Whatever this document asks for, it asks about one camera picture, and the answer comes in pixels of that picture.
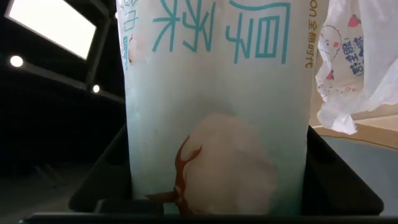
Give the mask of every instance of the rectangular light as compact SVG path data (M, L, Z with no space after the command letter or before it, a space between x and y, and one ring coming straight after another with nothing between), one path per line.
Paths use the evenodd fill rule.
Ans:
M11 0L5 17L87 59L96 26L64 0Z

